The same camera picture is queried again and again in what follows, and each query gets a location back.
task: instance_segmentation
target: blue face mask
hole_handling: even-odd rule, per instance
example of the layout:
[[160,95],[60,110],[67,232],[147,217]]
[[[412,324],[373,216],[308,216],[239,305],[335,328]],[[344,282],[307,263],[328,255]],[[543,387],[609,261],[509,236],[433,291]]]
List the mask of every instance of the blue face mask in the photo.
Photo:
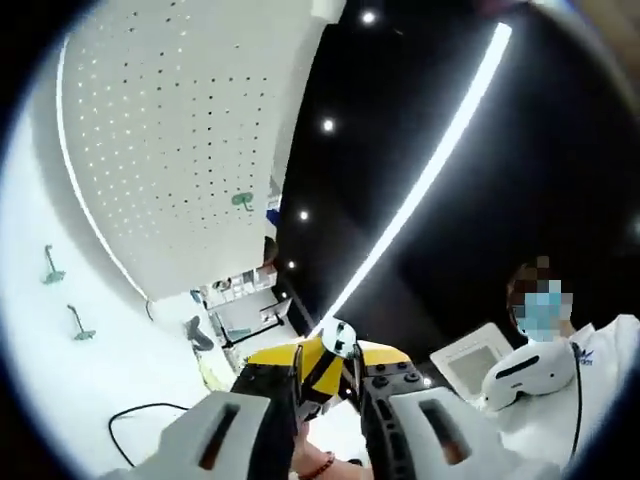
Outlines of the blue face mask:
[[549,280],[548,284],[547,291],[525,293],[524,305],[514,306],[518,330],[536,342],[560,336],[561,321],[571,316],[570,296],[562,294],[560,280]]

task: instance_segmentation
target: cable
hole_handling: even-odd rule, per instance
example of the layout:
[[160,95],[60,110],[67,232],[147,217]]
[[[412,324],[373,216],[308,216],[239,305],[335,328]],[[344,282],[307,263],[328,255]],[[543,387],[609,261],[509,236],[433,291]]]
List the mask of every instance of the cable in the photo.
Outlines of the cable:
[[122,455],[122,458],[124,458],[127,461],[127,463],[132,467],[135,467],[135,465],[129,459],[129,457],[127,457],[127,454],[124,453],[124,451],[120,447],[120,444],[116,440],[115,435],[113,434],[113,422],[116,421],[118,418],[126,415],[127,413],[135,412],[137,410],[144,410],[145,408],[151,408],[151,407],[171,407],[171,408],[177,408],[178,410],[182,410],[185,412],[189,410],[188,408],[181,407],[180,405],[174,405],[172,403],[147,403],[145,405],[138,405],[137,407],[128,408],[126,410],[123,410],[122,412],[118,412],[115,415],[113,415],[109,419],[109,423],[107,424],[107,428],[109,429],[109,436],[111,437],[111,441],[113,442],[113,444],[116,446],[116,448],[120,452],[120,455]]
[[573,355],[576,359],[576,376],[578,380],[578,416],[576,418],[576,432],[573,436],[573,446],[571,447],[571,457],[576,454],[578,448],[578,439],[580,438],[580,425],[582,423],[582,376],[580,375],[580,355],[582,351],[577,343],[571,343],[573,348]]
[[147,300],[147,303],[144,304],[144,309],[147,311],[147,317],[149,317],[149,320],[151,320],[152,322],[155,322],[155,320],[151,316],[151,313],[149,312],[149,303],[150,303],[150,300]]

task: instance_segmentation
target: pegboard hook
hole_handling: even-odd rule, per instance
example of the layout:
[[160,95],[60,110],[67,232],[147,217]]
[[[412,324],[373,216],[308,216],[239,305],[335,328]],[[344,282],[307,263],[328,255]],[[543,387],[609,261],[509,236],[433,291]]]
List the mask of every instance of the pegboard hook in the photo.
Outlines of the pegboard hook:
[[66,272],[62,270],[56,270],[56,266],[53,264],[53,259],[51,258],[52,249],[53,245],[47,245],[44,247],[44,254],[46,255],[49,266],[51,267],[51,272],[47,274],[47,277],[42,282],[45,285],[51,285],[52,283],[61,282],[66,275]]
[[244,208],[247,212],[253,212],[253,208],[249,208],[247,203],[251,203],[253,201],[253,193],[244,192],[238,193],[231,198],[231,203],[235,206],[244,205]]
[[78,333],[73,339],[74,340],[90,340],[90,339],[92,339],[93,336],[96,334],[96,331],[95,330],[85,330],[84,328],[82,328],[82,322],[80,321],[80,315],[78,315],[78,311],[76,310],[76,307],[74,307],[73,305],[67,305],[67,308],[73,312],[73,316],[76,319],[76,323],[78,324],[78,327],[80,328],[80,333]]

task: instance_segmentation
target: white pegboard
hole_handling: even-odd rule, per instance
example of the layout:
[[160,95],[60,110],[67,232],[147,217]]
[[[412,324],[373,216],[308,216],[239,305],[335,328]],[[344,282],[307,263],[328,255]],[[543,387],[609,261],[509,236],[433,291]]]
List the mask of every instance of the white pegboard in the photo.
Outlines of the white pegboard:
[[[287,86],[306,82],[324,26],[311,6],[112,0],[70,35],[58,94],[72,175],[150,298],[262,263],[278,134],[303,93]],[[253,211],[232,204],[244,192]]]

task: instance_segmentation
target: bracelet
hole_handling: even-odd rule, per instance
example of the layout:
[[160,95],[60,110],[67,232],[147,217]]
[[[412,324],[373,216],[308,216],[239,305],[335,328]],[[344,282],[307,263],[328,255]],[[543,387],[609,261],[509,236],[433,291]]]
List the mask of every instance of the bracelet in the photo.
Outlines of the bracelet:
[[320,475],[322,475],[324,472],[329,470],[329,468],[331,468],[331,465],[333,465],[333,462],[336,461],[336,454],[333,452],[328,452],[328,453],[329,453],[329,458],[327,459],[326,462],[324,462],[324,464],[320,468],[318,468],[315,472],[308,473],[307,475],[298,475],[298,479],[314,480],[318,478]]

